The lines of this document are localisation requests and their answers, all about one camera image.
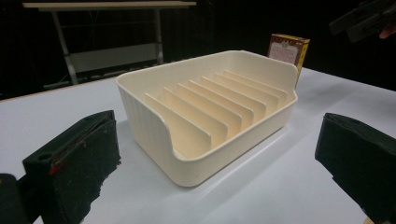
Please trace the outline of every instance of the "dish rack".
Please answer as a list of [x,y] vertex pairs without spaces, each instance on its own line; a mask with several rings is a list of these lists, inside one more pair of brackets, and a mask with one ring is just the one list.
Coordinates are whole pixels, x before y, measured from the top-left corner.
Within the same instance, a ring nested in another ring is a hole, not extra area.
[[136,143],[176,184],[201,184],[288,121],[297,68],[224,51],[116,78]]

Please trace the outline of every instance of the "table leg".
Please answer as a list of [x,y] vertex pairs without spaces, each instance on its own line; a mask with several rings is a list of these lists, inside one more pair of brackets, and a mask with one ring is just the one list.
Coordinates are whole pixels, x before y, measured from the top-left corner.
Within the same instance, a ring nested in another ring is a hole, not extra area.
[[56,11],[51,11],[51,14],[53,21],[55,23],[56,31],[58,32],[58,37],[59,37],[59,41],[61,42],[62,50],[64,52],[64,60],[66,61],[67,70],[69,71],[69,76],[72,79],[73,85],[77,85],[78,81],[77,81],[76,70],[70,59],[69,50],[67,49],[66,41],[64,40],[64,32],[62,31],[61,24],[59,23],[58,14],[56,13]]
[[160,9],[154,9],[154,17],[155,17],[155,39],[156,39],[156,54],[157,54],[157,63],[163,64],[163,38],[161,36],[161,15]]

